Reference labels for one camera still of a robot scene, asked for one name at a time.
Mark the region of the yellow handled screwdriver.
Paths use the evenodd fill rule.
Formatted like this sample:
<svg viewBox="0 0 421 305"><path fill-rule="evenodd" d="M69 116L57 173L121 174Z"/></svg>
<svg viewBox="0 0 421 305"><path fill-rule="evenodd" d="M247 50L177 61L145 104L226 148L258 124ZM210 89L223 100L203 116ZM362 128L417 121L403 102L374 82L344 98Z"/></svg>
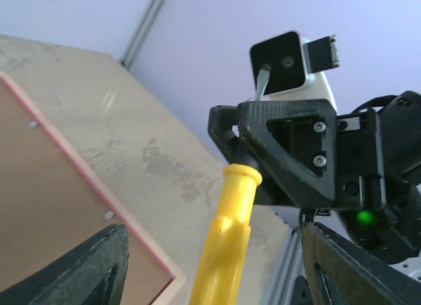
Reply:
<svg viewBox="0 0 421 305"><path fill-rule="evenodd" d="M235 304L251 234L250 220L257 187L272 180L258 169L228 164L216 215L210 224L190 304Z"/></svg>

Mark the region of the aluminium corner post right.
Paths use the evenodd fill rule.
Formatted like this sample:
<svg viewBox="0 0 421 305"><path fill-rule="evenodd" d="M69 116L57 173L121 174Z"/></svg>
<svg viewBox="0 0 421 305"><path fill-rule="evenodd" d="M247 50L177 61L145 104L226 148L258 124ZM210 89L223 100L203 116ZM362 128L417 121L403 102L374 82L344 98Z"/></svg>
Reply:
<svg viewBox="0 0 421 305"><path fill-rule="evenodd" d="M121 56L120 64L127 70L130 69L141 49L152 25L164 5L165 0L149 0L145 10L137 23L131 38Z"/></svg>

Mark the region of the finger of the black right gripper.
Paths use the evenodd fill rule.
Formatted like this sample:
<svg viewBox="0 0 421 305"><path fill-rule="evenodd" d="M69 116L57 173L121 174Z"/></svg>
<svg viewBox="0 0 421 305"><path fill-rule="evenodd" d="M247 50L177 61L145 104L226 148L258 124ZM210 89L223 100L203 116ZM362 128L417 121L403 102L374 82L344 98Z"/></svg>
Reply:
<svg viewBox="0 0 421 305"><path fill-rule="evenodd" d="M236 106L214 106L209 111L208 135L228 164L241 164L258 169L259 164L248 146L233 131L233 127L238 124Z"/></svg>

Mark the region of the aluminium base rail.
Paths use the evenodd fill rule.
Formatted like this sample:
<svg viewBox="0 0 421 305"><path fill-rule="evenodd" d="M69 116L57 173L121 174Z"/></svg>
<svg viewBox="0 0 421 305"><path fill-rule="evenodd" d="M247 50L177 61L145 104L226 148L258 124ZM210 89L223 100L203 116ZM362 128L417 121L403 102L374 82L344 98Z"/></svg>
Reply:
<svg viewBox="0 0 421 305"><path fill-rule="evenodd" d="M287 232L260 304L313 304L303 265L301 242L300 227Z"/></svg>

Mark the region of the pink wooden photo frame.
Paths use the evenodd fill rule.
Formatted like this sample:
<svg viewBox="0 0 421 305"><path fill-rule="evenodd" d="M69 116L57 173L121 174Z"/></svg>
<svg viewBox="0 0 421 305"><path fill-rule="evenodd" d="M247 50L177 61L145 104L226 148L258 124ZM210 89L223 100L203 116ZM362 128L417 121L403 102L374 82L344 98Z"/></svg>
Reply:
<svg viewBox="0 0 421 305"><path fill-rule="evenodd" d="M1 75L1 292L111 224L128 232L120 304L169 304L178 266L8 75Z"/></svg>

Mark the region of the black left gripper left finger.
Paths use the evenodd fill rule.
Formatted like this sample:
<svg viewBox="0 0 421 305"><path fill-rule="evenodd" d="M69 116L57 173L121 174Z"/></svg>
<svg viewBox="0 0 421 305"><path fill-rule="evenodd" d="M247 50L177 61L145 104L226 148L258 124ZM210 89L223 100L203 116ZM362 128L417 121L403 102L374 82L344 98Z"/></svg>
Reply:
<svg viewBox="0 0 421 305"><path fill-rule="evenodd" d="M1 292L2 304L120 304L128 232L111 224L35 274Z"/></svg>

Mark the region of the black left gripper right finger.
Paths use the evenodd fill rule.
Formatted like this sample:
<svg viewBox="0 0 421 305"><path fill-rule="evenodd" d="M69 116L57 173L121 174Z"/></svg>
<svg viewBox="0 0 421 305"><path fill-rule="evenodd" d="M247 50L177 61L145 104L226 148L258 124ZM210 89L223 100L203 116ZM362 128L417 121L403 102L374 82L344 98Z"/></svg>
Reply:
<svg viewBox="0 0 421 305"><path fill-rule="evenodd" d="M420 282L321 223L302 227L303 263L314 304L419 304Z"/></svg>

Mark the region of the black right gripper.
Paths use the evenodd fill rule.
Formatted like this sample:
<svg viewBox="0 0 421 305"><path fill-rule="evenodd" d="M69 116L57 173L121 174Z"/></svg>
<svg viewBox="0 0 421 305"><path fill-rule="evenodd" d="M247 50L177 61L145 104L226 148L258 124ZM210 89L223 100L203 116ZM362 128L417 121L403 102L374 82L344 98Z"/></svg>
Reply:
<svg viewBox="0 0 421 305"><path fill-rule="evenodd" d="M346 115L326 99L237 108L240 136L272 178L259 204L307 219L335 211L352 240L388 264L419 254L419 94L378 97Z"/></svg>

